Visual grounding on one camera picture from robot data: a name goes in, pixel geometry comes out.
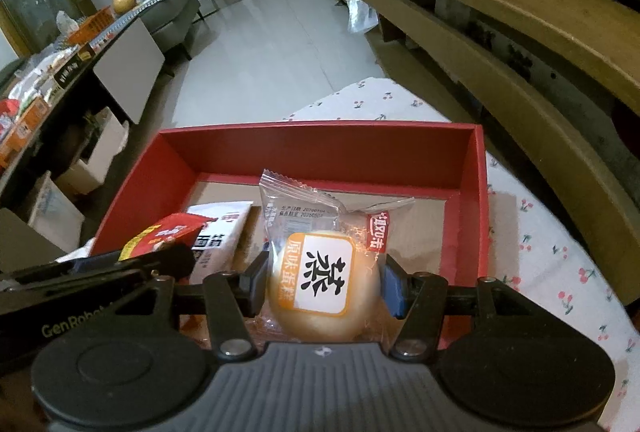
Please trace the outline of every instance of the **gray armchair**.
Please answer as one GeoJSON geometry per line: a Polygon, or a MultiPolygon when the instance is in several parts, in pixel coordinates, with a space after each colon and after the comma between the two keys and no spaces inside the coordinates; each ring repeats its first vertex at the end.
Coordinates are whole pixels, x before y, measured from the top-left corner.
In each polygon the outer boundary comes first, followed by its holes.
{"type": "Polygon", "coordinates": [[[204,20],[199,0],[163,0],[145,9],[140,18],[162,53],[178,46],[191,60],[184,39],[196,15],[204,20]]]}

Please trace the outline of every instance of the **snack package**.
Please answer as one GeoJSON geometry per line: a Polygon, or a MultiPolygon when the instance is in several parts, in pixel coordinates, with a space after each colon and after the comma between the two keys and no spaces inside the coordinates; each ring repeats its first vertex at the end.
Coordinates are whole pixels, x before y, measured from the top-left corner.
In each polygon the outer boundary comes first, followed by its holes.
{"type": "Polygon", "coordinates": [[[208,203],[187,209],[190,214],[209,218],[192,247],[196,265],[189,278],[190,284],[202,284],[207,275],[231,268],[252,204],[251,201],[208,203]]]}
{"type": "Polygon", "coordinates": [[[166,216],[125,244],[118,260],[155,252],[176,242],[193,246],[201,229],[210,220],[211,218],[194,214],[166,216]]]}
{"type": "Polygon", "coordinates": [[[394,210],[414,200],[350,212],[331,195],[269,171],[261,177],[260,196],[273,317],[285,333],[306,342],[361,335],[381,301],[394,210]]]}

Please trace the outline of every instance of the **table cloth on coffee table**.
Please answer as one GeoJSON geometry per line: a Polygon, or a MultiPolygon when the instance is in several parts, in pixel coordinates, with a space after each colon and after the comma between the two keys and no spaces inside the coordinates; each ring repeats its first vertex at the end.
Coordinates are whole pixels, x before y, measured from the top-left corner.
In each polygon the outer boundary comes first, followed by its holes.
{"type": "MultiPolygon", "coordinates": [[[[367,78],[284,120],[449,120],[388,78],[367,78]]],[[[600,345],[616,385],[599,421],[610,432],[640,432],[640,336],[583,248],[511,173],[486,155],[490,207],[488,274],[600,345]]]]}

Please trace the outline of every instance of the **tile floor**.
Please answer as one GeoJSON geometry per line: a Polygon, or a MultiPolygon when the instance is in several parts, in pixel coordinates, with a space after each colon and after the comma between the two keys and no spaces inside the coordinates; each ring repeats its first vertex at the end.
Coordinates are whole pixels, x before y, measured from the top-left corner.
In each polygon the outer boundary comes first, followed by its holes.
{"type": "Polygon", "coordinates": [[[383,76],[336,0],[242,0],[196,23],[193,60],[164,86],[158,128],[279,120],[383,76]]]}

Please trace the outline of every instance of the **white snack package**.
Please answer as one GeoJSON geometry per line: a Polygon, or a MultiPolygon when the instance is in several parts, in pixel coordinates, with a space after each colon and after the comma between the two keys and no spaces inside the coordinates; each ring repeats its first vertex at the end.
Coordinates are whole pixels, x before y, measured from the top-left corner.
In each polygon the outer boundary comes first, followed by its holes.
{"type": "Polygon", "coordinates": [[[191,248],[196,265],[189,277],[189,284],[202,284],[207,275],[230,269],[252,205],[251,201],[233,201],[193,205],[187,209],[188,214],[213,218],[202,229],[191,248]]]}

